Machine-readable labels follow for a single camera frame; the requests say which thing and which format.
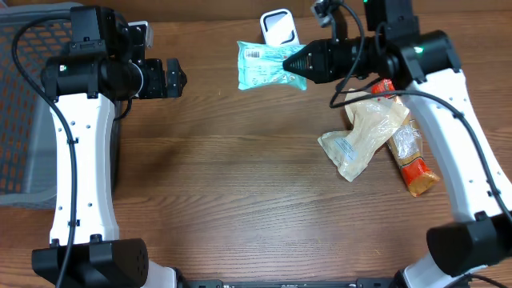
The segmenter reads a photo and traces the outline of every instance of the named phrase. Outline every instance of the snack package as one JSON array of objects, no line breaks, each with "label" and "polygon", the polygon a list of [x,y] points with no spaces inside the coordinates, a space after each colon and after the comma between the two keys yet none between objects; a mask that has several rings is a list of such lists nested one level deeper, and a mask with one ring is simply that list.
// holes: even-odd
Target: snack package
[{"label": "snack package", "polygon": [[305,45],[268,46],[238,41],[238,88],[246,90],[270,84],[307,89],[307,80],[285,71],[282,63]]},{"label": "snack package", "polygon": [[[382,80],[372,87],[372,93],[393,90],[393,83],[388,79]],[[398,104],[403,105],[398,97],[395,99]],[[422,156],[422,144],[423,140],[419,133],[418,125],[410,115],[407,116],[403,125],[387,142],[391,153],[393,153],[394,160],[396,160],[400,168],[403,180],[407,184],[407,189],[415,197],[421,195],[441,180],[425,164]]]},{"label": "snack package", "polygon": [[[350,93],[346,100],[365,94]],[[386,98],[353,103],[345,109],[354,124],[352,131],[326,133],[318,143],[338,167],[338,172],[352,182],[368,166],[375,151],[400,128],[409,110]]]}]

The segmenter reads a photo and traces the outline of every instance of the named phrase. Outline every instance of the perforated bin wall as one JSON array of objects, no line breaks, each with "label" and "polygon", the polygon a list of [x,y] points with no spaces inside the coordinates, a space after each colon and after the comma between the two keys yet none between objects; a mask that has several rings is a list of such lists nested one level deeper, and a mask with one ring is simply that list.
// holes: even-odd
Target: perforated bin wall
[{"label": "perforated bin wall", "polygon": [[[57,151],[50,108],[17,71],[10,48],[13,36],[24,24],[48,14],[69,12],[76,5],[68,2],[0,10],[0,205],[55,207]],[[70,28],[66,20],[45,22],[30,28],[20,39],[20,63],[39,85],[46,60],[68,49]],[[118,139],[118,126],[115,128],[114,140]]]}]

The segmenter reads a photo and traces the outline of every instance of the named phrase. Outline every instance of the light blue packet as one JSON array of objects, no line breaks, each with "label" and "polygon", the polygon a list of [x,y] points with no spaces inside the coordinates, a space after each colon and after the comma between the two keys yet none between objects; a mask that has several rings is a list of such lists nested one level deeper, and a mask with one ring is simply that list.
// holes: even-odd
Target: light blue packet
[{"label": "light blue packet", "polygon": [[305,45],[268,46],[238,41],[238,88],[252,89],[271,84],[287,84],[307,89],[307,80],[285,71],[282,63]]}]

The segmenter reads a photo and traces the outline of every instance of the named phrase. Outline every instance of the barcode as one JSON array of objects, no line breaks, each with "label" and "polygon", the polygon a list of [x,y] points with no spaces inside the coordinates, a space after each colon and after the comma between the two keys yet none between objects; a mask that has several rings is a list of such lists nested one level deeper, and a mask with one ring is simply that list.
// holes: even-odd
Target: barcode
[{"label": "barcode", "polygon": [[259,58],[259,51],[257,50],[247,50],[246,58]]}]

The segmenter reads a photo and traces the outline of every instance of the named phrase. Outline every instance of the brown wooden surface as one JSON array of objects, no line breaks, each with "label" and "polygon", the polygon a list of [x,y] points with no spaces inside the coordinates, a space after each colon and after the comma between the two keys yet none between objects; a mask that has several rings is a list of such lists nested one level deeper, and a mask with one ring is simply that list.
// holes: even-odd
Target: brown wooden surface
[{"label": "brown wooden surface", "polygon": [[[512,12],[420,19],[454,40],[512,175]],[[330,34],[312,18],[297,28],[304,43]],[[180,99],[136,101],[123,120],[114,208],[122,238],[143,238],[156,262],[191,279],[390,277],[427,252],[429,227],[451,221],[444,185],[411,197],[386,148],[354,182],[338,175],[316,140],[346,128],[328,107],[334,84],[237,89],[236,41],[259,41],[257,20],[161,23],[154,34],[148,57],[179,58],[189,83]],[[428,151],[426,161],[437,170]],[[30,252],[47,246],[53,214],[0,208],[0,286],[49,286]],[[509,260],[483,273],[512,285],[511,271]]]},{"label": "brown wooden surface", "polygon": [[[12,6],[47,4],[67,0],[7,0]],[[151,22],[257,19],[265,12],[287,8],[296,18],[312,17],[314,0],[74,0],[83,5],[116,9],[128,21]],[[346,0],[356,12],[364,14],[362,0]],[[416,13],[512,10],[510,0],[413,0]]]}]

